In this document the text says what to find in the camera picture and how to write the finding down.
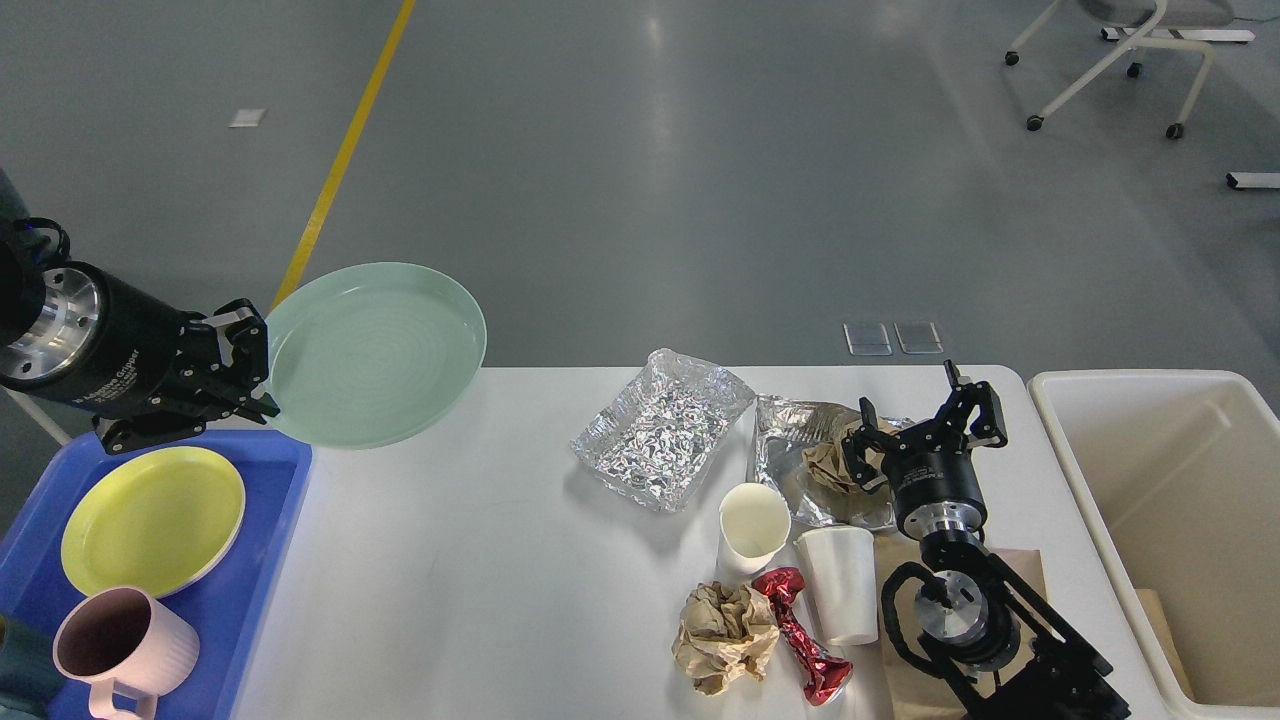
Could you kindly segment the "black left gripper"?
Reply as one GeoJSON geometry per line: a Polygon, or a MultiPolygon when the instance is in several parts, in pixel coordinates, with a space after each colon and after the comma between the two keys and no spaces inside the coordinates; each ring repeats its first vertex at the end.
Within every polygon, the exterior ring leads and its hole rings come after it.
{"type": "Polygon", "coordinates": [[[3,264],[3,387],[96,414],[110,455],[193,438],[233,415],[264,424],[282,411],[255,398],[266,379],[268,327],[247,299],[207,316],[86,263],[3,264]]]}

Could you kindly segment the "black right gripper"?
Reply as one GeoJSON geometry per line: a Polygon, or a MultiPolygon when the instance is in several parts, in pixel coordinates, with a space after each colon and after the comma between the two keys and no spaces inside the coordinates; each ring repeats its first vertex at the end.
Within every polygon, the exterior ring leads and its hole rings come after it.
{"type": "Polygon", "coordinates": [[[910,427],[910,445],[931,452],[890,456],[901,445],[901,429],[882,423],[868,397],[859,401],[860,423],[841,439],[851,482],[865,495],[892,495],[897,530],[916,542],[937,530],[982,534],[988,512],[970,451],[1009,443],[989,382],[969,379],[954,361],[943,369],[950,396],[932,419],[910,427]],[[872,454],[886,460],[886,471],[872,454]]]}

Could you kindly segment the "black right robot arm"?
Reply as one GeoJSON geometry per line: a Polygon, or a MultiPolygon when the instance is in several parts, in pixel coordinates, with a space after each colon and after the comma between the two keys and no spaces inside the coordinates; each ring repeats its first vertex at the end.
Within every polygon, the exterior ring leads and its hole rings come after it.
{"type": "Polygon", "coordinates": [[[897,530],[920,560],[895,568],[881,616],[900,659],[941,679],[970,719],[1126,719],[1112,666],[1044,597],[984,546],[988,511],[972,452],[1009,438],[998,395],[946,361],[933,418],[882,430],[869,398],[838,441],[858,488],[887,487],[897,530]]]}

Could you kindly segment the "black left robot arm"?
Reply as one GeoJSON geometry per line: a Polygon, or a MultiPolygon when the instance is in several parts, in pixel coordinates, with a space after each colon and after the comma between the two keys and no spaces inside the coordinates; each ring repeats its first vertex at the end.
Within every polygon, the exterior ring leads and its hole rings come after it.
{"type": "Polygon", "coordinates": [[[280,413],[268,377],[268,324],[248,300],[184,311],[73,260],[61,225],[3,181],[5,389],[90,413],[102,448],[124,454],[229,416],[264,424],[280,413]]]}

